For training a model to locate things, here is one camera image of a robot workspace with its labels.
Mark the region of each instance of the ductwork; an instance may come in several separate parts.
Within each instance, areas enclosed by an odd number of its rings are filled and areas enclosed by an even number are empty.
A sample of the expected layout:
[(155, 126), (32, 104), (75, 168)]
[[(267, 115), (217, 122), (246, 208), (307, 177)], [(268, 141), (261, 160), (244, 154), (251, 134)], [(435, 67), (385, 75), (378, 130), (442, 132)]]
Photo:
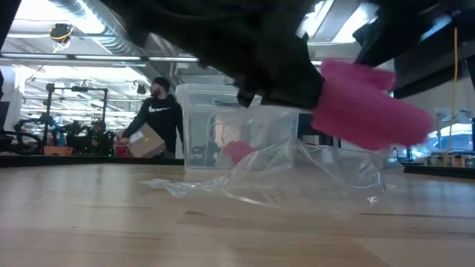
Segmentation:
[[(115, 36), (113, 38), (94, 39), (106, 50), (118, 56), (146, 56), (142, 48), (138, 48), (124, 38), (126, 36), (125, 28), (120, 21), (111, 13), (111, 11), (100, 1), (97, 0), (50, 0), (56, 7), (64, 10), (78, 19), (88, 19), (88, 16), (95, 16), (92, 19), (98, 19), (104, 26), (105, 36)], [(171, 65), (168, 63), (154, 63), (153, 67), (141, 67), (136, 69), (147, 77), (155, 77), (158, 73), (166, 76), (171, 83), (178, 85), (177, 78), (170, 76)]]

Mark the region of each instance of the man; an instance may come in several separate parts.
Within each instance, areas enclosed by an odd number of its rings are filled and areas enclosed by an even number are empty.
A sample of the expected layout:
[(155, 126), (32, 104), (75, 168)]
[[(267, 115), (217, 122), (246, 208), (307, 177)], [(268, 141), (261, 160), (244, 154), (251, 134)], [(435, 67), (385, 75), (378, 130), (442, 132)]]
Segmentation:
[(155, 78), (150, 87), (151, 98), (146, 99), (134, 121), (124, 131), (120, 142), (129, 143), (129, 138), (145, 123), (165, 141), (166, 151), (162, 155), (175, 158), (177, 146), (177, 129), (183, 144), (183, 113), (177, 100), (169, 95), (170, 82), (163, 78)]

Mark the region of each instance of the workbench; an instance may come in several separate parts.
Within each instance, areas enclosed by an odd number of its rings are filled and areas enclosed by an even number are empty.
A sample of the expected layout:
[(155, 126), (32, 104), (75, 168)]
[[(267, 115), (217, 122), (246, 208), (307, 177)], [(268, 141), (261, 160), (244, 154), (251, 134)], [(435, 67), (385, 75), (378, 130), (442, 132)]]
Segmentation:
[(187, 202), (140, 184), (154, 178), (194, 177), (162, 165), (1, 169), (1, 266), (474, 265), (472, 179), (394, 176), (385, 200), (341, 217)]

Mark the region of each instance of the plastic bin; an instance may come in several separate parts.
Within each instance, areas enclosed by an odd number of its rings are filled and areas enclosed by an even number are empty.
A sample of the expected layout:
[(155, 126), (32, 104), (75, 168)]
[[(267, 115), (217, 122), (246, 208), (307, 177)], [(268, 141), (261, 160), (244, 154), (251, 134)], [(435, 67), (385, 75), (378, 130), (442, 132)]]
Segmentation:
[(234, 142), (260, 150), (297, 136), (298, 110), (260, 106), (258, 97), (250, 108), (243, 108), (237, 92), (237, 88), (226, 85), (177, 87), (187, 171), (231, 168), (235, 162), (223, 162), (223, 149)]

